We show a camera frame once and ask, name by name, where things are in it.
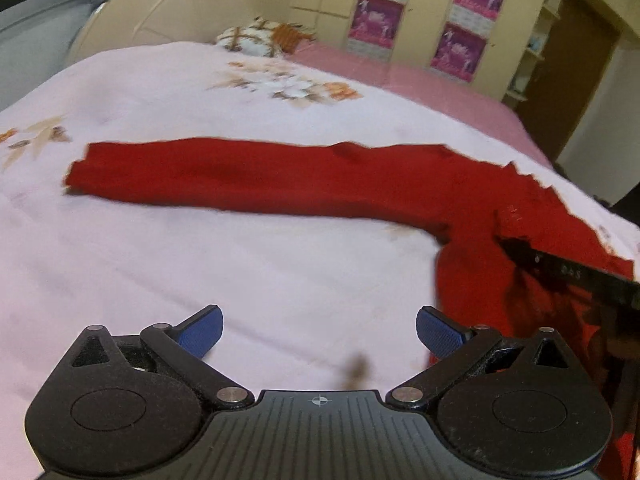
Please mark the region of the red knit sweater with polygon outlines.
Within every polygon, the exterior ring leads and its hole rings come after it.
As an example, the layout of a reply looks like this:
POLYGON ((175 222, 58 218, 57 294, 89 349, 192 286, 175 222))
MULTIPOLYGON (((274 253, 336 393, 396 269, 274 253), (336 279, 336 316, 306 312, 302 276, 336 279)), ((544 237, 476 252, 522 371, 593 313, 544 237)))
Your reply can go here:
POLYGON ((413 226, 440 243, 436 294, 446 315, 506 336, 556 328, 597 384, 602 334, 581 292, 549 292, 518 270, 500 237, 631 276, 552 188, 513 166, 478 162, 441 145, 365 148, 222 139, 90 144, 70 166, 73 191, 121 202, 258 214, 366 218, 413 226))

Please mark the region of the white floral quilt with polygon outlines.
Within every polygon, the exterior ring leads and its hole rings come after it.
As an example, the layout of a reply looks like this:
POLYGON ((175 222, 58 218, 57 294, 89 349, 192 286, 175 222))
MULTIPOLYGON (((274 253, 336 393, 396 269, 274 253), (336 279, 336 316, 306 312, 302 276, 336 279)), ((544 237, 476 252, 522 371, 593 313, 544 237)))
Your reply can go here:
POLYGON ((514 164, 552 186, 610 252, 639 255, 639 231, 514 148, 396 94, 356 85, 341 101, 298 104, 327 73, 205 44, 108 51, 2 110, 1 474, 33 479, 24 434, 32 399, 88 325, 135 334, 208 304, 224 336, 208 360, 255 391, 386 390, 427 354, 416 311, 435 299, 438 245, 372 220, 235 214, 100 200, 65 191, 92 142, 216 136, 298 145, 442 144, 514 164))

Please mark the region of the corner shelf unit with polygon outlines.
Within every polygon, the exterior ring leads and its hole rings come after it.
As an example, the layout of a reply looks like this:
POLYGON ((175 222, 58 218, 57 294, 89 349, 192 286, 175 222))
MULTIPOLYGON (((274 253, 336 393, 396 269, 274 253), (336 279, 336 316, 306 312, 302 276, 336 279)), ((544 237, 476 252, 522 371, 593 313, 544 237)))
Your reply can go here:
POLYGON ((548 42, 552 28, 560 17, 559 7, 562 0, 544 0, 533 31, 527 40, 525 51, 516 69, 502 102, 511 110, 527 101, 525 92, 532 79, 535 68, 544 62, 544 47, 548 42))

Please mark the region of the pink bed sheet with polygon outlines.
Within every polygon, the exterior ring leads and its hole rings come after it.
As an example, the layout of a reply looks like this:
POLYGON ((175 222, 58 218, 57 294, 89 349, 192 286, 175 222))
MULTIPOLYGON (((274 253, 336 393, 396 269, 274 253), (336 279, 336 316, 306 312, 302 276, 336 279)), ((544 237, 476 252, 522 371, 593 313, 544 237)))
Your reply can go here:
POLYGON ((464 84, 422 68, 387 64, 314 41, 302 42, 286 58, 315 70, 395 93, 464 122, 486 136, 510 145, 542 166, 551 166, 513 110, 464 84))

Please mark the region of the brown wooden door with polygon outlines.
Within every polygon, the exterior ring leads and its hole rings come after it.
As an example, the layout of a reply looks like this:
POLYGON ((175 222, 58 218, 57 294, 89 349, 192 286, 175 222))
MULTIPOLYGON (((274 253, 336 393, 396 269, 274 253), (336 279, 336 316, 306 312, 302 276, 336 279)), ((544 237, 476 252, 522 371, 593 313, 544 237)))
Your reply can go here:
POLYGON ((586 0, 561 0, 544 60, 533 69, 526 100, 515 107, 529 136, 554 162, 601 82, 620 32, 586 0))

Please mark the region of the lower right purple poster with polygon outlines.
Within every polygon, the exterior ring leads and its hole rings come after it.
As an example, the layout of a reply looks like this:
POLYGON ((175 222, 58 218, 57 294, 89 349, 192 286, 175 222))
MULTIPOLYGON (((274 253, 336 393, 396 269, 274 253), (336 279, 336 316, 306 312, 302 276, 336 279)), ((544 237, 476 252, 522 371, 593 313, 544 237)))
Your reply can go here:
POLYGON ((454 79, 471 82, 486 47, 486 39, 447 23, 430 67, 454 79))

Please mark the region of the cream wardrobe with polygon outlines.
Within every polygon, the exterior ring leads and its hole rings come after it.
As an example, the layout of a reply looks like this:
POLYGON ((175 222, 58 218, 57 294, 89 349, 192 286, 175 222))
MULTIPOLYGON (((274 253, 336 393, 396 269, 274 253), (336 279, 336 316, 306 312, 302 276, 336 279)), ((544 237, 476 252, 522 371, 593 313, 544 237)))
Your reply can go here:
MULTIPOLYGON (((429 66, 453 1, 407 0, 390 60, 414 67, 429 66)), ((540 11, 549 1, 504 0, 471 82, 475 91, 497 101, 503 99, 540 11)), ((343 49, 356 3, 357 0, 290 0, 291 16, 314 27, 320 41, 343 49)))

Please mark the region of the patterned white pillow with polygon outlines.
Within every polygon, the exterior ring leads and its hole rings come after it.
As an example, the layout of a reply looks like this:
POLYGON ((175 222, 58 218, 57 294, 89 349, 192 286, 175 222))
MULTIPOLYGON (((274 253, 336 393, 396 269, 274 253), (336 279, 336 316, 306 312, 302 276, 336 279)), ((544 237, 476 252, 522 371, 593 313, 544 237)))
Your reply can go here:
POLYGON ((256 18, 245 26, 230 27, 217 36, 215 44, 229 52, 260 58, 278 58, 283 55, 281 47, 274 40, 278 22, 256 18))

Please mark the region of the orange striped pillow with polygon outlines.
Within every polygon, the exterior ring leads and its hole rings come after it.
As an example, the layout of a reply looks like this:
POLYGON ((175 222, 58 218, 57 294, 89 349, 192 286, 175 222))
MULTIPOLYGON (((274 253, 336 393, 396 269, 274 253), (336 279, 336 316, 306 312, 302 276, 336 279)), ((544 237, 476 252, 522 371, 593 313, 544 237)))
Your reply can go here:
POLYGON ((285 54, 292 54, 304 41, 314 41, 314 35, 302 32, 299 27, 282 23, 273 29, 272 42, 285 54))

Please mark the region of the lower left purple poster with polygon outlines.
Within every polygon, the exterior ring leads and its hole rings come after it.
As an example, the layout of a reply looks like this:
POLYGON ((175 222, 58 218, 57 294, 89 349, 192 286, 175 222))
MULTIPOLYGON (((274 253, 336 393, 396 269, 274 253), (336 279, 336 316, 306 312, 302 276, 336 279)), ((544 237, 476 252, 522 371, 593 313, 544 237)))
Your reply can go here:
POLYGON ((348 38, 390 50, 404 7, 393 0, 357 0, 348 38))

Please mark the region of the cream round headboard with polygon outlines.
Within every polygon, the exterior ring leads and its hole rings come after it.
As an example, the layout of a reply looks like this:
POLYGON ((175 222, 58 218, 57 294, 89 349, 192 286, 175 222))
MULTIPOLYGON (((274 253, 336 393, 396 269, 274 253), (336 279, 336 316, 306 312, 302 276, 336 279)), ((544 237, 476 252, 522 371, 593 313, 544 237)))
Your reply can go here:
POLYGON ((65 64, 97 53, 177 41, 212 44, 255 18, 283 22, 288 0, 107 0, 75 37, 65 64))

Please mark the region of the grey curtain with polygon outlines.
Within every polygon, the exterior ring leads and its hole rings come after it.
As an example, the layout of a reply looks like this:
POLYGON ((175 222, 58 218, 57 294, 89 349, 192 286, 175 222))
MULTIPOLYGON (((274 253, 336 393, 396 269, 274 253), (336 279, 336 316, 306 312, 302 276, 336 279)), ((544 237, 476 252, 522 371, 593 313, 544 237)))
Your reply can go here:
POLYGON ((90 13, 88 0, 70 0, 1 33, 2 110, 63 69, 70 45, 90 13))

